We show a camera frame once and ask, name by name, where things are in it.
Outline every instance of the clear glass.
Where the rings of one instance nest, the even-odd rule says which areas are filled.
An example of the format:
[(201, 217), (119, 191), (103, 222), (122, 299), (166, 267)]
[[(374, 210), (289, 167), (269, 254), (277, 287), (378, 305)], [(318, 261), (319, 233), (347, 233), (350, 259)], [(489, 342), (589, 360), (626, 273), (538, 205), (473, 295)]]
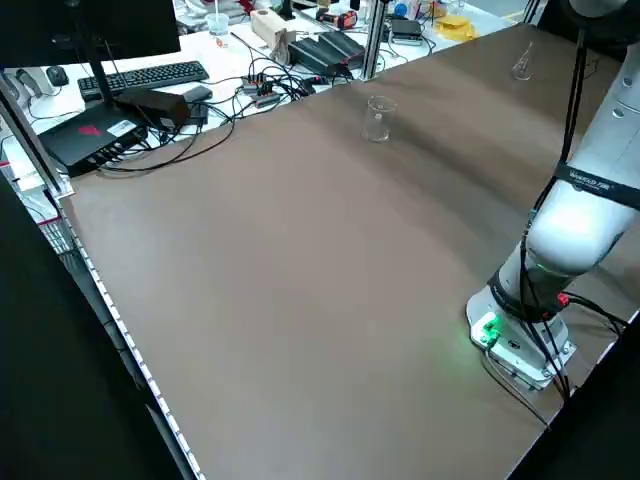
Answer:
[(229, 44), (229, 16), (224, 13), (210, 13), (204, 18), (209, 33), (216, 37), (218, 46), (226, 47)]
[(396, 110), (397, 105), (390, 98), (382, 96), (371, 97), (364, 117), (362, 136), (370, 142), (386, 142), (389, 140)]
[(451, 1), (451, 10), (452, 13), (456, 15), (462, 15), (464, 13), (464, 9), (467, 6), (467, 0), (452, 0)]
[(516, 80), (526, 81), (533, 76), (532, 62), (535, 44), (529, 43), (527, 49), (520, 55), (516, 64), (511, 68), (511, 75)]

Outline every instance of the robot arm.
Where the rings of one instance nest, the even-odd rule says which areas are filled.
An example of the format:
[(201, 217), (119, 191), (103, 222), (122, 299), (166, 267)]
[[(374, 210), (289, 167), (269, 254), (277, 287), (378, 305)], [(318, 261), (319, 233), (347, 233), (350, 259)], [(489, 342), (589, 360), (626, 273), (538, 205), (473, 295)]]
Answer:
[[(582, 28), (604, 38), (635, 43), (640, 33), (640, 1), (564, 0), (569, 16)], [(640, 43), (628, 48), (626, 60), (613, 82), (578, 150), (571, 167), (607, 181), (640, 189)], [(531, 225), (524, 265), (540, 305), (557, 302), (558, 294), (576, 277), (593, 269), (629, 228), (637, 212), (612, 200), (555, 183)], [(549, 318), (550, 329), (534, 324), (538, 337), (552, 353), (555, 367), (524, 327), (524, 298), (534, 307), (527, 289), (520, 294), (520, 245), (467, 304), (471, 338), (489, 348), (487, 322), (500, 324), (501, 337), (490, 347), (494, 356), (535, 388), (544, 388), (552, 372), (561, 370), (575, 351), (561, 318)]]

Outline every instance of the white label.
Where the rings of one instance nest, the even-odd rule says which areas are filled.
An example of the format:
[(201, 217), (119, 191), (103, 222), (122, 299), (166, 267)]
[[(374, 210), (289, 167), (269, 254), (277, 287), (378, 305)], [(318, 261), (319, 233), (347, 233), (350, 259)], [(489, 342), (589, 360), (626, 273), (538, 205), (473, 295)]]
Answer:
[(116, 123), (113, 127), (107, 128), (107, 132), (114, 137), (121, 137), (125, 133), (129, 133), (134, 128), (136, 128), (135, 123), (130, 122), (129, 120), (122, 120), (121, 122)]

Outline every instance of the yellow object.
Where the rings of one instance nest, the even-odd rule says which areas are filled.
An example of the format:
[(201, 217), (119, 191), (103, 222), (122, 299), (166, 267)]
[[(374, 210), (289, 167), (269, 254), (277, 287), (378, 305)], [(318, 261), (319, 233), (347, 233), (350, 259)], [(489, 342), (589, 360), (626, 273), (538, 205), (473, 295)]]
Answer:
[(436, 20), (436, 31), (447, 40), (466, 42), (478, 35), (468, 18), (460, 15), (447, 15)]

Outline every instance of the black keyboard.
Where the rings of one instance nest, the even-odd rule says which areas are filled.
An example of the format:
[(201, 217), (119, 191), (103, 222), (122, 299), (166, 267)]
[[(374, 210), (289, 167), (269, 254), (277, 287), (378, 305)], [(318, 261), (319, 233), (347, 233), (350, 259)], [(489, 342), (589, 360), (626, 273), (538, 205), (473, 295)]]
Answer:
[[(109, 88), (114, 95), (127, 88), (160, 88), (209, 78), (200, 62), (173, 63), (120, 73), (122, 75), (107, 75)], [(78, 80), (78, 87), (85, 102), (102, 98), (96, 77), (81, 78)]]

